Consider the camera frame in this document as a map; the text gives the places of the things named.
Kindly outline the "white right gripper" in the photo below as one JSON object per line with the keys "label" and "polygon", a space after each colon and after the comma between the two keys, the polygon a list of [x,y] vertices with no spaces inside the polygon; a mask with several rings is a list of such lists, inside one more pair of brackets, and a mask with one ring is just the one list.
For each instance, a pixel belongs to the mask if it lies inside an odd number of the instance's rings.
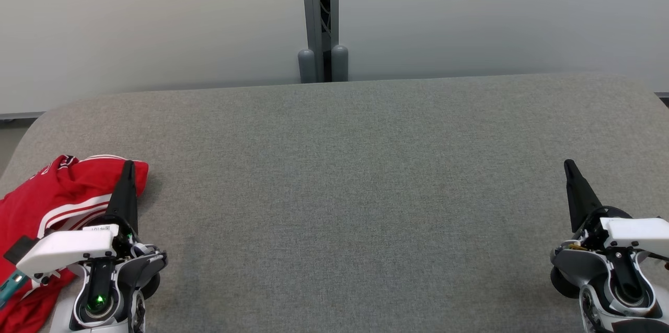
{"label": "white right gripper", "polygon": [[615,249],[668,257],[668,223],[661,217],[634,219],[621,209],[602,207],[573,159],[564,160],[572,233],[587,250],[609,254]]}

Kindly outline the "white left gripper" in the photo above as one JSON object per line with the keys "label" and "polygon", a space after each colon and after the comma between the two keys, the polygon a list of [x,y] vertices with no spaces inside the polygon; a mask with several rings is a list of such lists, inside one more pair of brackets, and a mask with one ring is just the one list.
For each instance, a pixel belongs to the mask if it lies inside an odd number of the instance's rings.
{"label": "white left gripper", "polygon": [[139,233],[135,164],[126,160],[111,194],[107,215],[80,231],[55,231],[51,237],[21,236],[15,242],[15,283],[43,278],[77,262],[124,257]]}

